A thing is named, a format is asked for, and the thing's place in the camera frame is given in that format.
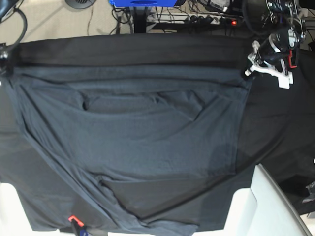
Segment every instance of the blue object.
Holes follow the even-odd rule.
[[[80,230],[80,236],[91,236],[86,230]]]
[[[110,0],[109,3],[116,7],[135,6],[175,6],[177,0]]]

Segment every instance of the dark gray t-shirt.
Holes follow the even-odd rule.
[[[118,228],[189,236],[197,226],[144,223],[120,203],[109,182],[235,173],[238,129],[250,87],[235,70],[27,67],[17,68],[5,85],[23,135]]]

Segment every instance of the white surface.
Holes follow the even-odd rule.
[[[247,236],[311,236],[296,210],[265,169],[258,165],[251,191],[257,210]]]
[[[229,236],[245,236],[257,210],[257,200],[250,188],[237,190],[231,202],[224,232]]]
[[[307,219],[315,230],[315,221]],[[32,231],[15,188],[0,183],[0,236],[66,236]],[[232,199],[224,230],[194,236],[311,236],[307,227],[262,166],[257,166],[251,188],[238,190]],[[109,236],[149,236],[109,233]]]

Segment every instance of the metal stand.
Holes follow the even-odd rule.
[[[147,17],[150,14],[151,7],[129,7],[133,16],[134,33],[147,32]]]

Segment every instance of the robotic arm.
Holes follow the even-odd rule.
[[[289,89],[293,84],[290,70],[297,67],[299,45],[306,37],[303,13],[295,0],[266,0],[266,6],[271,22],[278,27],[262,44],[252,43],[253,52],[248,55],[248,66],[242,73],[245,78],[270,74],[278,78],[279,87]]]

